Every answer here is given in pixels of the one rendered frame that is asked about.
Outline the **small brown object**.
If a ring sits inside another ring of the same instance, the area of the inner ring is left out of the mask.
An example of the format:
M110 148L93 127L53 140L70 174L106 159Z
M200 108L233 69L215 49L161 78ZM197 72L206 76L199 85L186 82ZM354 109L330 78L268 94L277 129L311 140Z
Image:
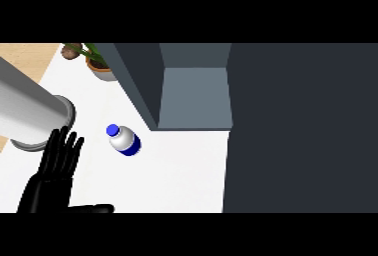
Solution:
M69 44L72 44L76 48L82 49L81 43L69 43ZM60 54L66 60L72 60L79 56L79 53L69 46L63 46Z

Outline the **grey cylindrical appliance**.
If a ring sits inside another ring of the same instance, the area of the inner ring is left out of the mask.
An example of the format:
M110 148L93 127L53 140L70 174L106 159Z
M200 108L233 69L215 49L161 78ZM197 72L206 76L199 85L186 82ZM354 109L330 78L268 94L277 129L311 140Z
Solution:
M0 57L0 135L28 152L45 147L50 132L72 127L75 106Z

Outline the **dark grey cabinet door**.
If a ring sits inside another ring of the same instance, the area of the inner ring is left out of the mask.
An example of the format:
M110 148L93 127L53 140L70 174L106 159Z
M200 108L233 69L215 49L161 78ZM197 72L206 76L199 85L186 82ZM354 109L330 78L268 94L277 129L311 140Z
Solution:
M378 212L378 44L233 45L227 212Z

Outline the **potted green plant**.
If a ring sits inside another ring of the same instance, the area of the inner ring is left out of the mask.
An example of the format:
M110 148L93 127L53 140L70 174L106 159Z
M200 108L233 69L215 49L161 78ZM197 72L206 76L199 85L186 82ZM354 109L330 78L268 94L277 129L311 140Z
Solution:
M85 57L85 64L87 64L88 69L91 70L93 75L102 81L106 81L106 82L115 81L116 80L115 75L112 73L112 70L107 66L107 63L99 53L99 50L97 50L94 44L93 43L81 43L81 45L82 45L82 49L76 48L69 43L63 44L63 46L69 46L79 53L79 56Z

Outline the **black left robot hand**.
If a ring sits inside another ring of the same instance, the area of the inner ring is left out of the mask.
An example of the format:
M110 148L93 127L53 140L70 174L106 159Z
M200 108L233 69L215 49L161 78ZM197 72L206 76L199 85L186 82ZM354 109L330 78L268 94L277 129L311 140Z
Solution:
M37 173L22 193L17 213L112 213L112 204L70 206L73 173L84 138L68 127L50 133Z

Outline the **grey open cabinet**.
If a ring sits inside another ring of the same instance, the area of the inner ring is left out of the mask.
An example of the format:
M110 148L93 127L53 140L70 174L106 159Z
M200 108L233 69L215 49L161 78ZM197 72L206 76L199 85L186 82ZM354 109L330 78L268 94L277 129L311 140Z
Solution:
M227 43L99 43L96 47L152 131L231 128Z

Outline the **blue-capped water bottle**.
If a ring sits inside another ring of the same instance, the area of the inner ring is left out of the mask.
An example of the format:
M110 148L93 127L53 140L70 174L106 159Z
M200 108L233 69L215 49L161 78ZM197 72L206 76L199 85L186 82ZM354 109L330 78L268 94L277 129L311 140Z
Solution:
M125 126L110 124L106 127L109 143L113 149L125 156L133 156L140 150L140 138L133 130Z

